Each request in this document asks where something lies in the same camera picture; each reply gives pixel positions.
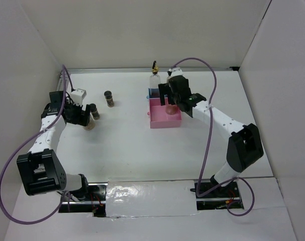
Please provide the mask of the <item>pink-cap spice jar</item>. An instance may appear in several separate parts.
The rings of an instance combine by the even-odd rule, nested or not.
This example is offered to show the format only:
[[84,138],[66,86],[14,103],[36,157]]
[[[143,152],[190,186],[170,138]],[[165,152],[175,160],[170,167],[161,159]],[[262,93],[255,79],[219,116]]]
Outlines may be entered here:
[[168,105],[166,105],[166,107],[165,107],[165,112],[166,112],[168,115],[175,115],[176,112],[177,112],[177,106],[176,106],[176,105],[168,104]]

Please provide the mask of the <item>black grinder spice bottle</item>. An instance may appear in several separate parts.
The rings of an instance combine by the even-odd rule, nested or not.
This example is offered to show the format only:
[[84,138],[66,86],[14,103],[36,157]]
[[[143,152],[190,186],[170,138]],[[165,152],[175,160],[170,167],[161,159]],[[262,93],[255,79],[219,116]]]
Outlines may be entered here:
[[95,127],[95,121],[92,118],[92,115],[89,114],[89,122],[86,126],[83,127],[84,130],[90,131]]

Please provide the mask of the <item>black-label spice jar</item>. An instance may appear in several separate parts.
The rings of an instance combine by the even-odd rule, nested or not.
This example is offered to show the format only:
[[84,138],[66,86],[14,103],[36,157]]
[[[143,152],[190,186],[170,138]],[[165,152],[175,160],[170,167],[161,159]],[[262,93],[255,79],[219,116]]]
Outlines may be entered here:
[[90,104],[90,112],[91,112],[92,117],[93,117],[94,120],[100,119],[100,114],[99,114],[99,112],[97,110],[97,107],[94,103]]

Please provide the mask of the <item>tall clear dark-liquid bottle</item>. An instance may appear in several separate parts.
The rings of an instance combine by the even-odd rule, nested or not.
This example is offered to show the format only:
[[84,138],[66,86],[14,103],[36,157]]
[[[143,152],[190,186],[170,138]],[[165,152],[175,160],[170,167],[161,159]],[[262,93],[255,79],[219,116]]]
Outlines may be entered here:
[[153,65],[151,68],[152,75],[149,78],[149,88],[158,88],[158,85],[161,83],[158,71],[159,68],[157,66],[157,61],[153,61]]

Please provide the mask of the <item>black-cap pepper spice jar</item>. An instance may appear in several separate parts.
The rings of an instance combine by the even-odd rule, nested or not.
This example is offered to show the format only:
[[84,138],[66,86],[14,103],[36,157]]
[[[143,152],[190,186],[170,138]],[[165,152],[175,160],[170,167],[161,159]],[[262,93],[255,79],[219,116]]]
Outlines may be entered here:
[[114,107],[115,103],[113,100],[112,92],[107,90],[104,92],[104,97],[106,99],[108,107]]

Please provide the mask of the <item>soy sauce bottle red label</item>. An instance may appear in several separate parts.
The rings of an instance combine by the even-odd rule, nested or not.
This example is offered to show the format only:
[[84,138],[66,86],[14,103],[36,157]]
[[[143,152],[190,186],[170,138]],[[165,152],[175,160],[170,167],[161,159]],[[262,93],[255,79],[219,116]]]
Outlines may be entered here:
[[170,81],[170,79],[173,77],[182,76],[183,71],[181,70],[180,67],[173,67],[173,68],[168,69],[167,74],[168,74],[168,76],[166,78],[166,83],[168,83]]

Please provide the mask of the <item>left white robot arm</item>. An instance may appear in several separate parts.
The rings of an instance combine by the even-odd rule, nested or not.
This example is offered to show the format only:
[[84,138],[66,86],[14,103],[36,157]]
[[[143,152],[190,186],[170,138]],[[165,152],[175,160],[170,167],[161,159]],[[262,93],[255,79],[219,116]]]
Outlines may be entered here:
[[75,198],[86,200],[91,188],[83,174],[67,174],[56,151],[67,124],[87,126],[90,105],[83,106],[86,91],[73,90],[67,97],[63,91],[50,94],[50,102],[41,114],[41,133],[27,154],[17,158],[17,166],[25,192],[29,196],[53,191],[69,191]]

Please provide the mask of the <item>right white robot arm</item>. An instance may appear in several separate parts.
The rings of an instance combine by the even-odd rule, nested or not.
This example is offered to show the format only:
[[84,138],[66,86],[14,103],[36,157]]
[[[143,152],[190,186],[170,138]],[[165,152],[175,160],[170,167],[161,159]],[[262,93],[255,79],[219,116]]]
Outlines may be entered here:
[[228,184],[264,155],[258,127],[232,119],[201,94],[192,93],[188,79],[182,75],[171,77],[158,88],[161,105],[176,105],[191,118],[209,125],[210,129],[217,128],[228,144],[226,162],[211,177],[212,194],[223,196],[228,191]]

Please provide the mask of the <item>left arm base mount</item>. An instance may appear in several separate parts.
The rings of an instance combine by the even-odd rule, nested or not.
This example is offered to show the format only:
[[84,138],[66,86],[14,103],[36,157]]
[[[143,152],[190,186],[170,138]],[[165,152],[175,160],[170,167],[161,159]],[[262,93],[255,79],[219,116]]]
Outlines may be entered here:
[[59,213],[87,213],[94,217],[106,217],[106,183],[85,182],[85,187],[70,191],[64,197]]

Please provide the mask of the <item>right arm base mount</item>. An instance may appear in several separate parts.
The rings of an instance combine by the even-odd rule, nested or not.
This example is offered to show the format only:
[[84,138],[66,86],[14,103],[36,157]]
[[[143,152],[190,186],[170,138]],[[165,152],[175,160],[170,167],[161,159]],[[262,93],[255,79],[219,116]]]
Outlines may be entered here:
[[244,208],[236,181],[229,183],[225,187],[219,187],[202,197],[197,197],[196,195],[196,208],[197,210],[226,209],[227,205],[234,201],[236,203],[230,206],[231,209]]

